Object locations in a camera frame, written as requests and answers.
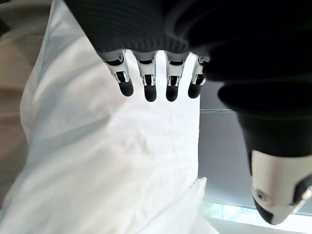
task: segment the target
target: beige fabric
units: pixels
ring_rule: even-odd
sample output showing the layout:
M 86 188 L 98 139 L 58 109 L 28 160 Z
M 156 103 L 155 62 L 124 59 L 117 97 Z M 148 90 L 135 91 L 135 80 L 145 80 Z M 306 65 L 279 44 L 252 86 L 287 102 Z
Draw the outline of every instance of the beige fabric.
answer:
M 0 38 L 0 203 L 25 161 L 20 99 L 40 50 L 50 4 L 50 0 L 0 4 L 0 19 L 10 28 Z

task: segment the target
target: white sheet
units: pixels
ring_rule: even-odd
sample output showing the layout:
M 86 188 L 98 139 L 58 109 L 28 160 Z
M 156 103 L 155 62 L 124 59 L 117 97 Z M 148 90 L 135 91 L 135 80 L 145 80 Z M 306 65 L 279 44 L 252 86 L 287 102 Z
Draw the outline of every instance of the white sheet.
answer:
M 197 180 L 199 99 L 187 96 L 194 55 L 179 96 L 165 97 L 157 55 L 157 100 L 124 97 L 61 0 L 52 4 L 21 102 L 29 153 L 7 195 L 1 234 L 188 234 L 206 179 Z

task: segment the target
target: white cloth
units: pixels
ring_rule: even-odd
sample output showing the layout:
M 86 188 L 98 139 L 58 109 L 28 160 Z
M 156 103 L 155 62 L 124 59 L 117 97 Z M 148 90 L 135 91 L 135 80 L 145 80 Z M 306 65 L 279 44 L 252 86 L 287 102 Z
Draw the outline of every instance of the white cloth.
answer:
M 126 57 L 131 97 L 63 1 L 53 2 L 20 107 L 28 159 L 5 199 L 1 234 L 190 233 L 206 184 L 197 179 L 199 99 L 187 96 L 195 57 L 172 103 L 164 53 L 153 103 Z

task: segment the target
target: wrinkled fabric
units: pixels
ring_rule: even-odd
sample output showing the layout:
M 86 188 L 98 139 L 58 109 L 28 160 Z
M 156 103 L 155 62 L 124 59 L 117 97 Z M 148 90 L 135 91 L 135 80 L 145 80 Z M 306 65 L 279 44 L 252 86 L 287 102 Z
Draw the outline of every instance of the wrinkled fabric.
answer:
M 155 102 L 145 100 L 136 60 L 135 92 L 124 97 L 61 0 L 20 106 L 26 165 L 1 213 L 6 234 L 188 234 L 206 179 L 197 179 L 199 99 L 187 96 L 194 55 L 175 102 L 165 97 L 165 56 L 157 55 Z
M 41 47 L 50 2 L 0 0 L 0 204 L 27 156 L 20 100 Z

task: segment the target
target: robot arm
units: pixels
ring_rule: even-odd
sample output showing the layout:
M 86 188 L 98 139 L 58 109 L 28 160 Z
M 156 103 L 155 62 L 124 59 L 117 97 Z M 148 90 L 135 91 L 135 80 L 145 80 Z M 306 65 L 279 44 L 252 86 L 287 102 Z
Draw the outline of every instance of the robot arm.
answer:
M 222 81 L 237 112 L 261 216 L 282 222 L 312 185 L 312 2 L 308 0 L 65 0 L 121 92 L 133 93 L 124 57 L 137 58 L 148 101 L 156 99 L 155 55 L 167 57 L 169 101 L 184 61 L 198 55 L 188 91 Z

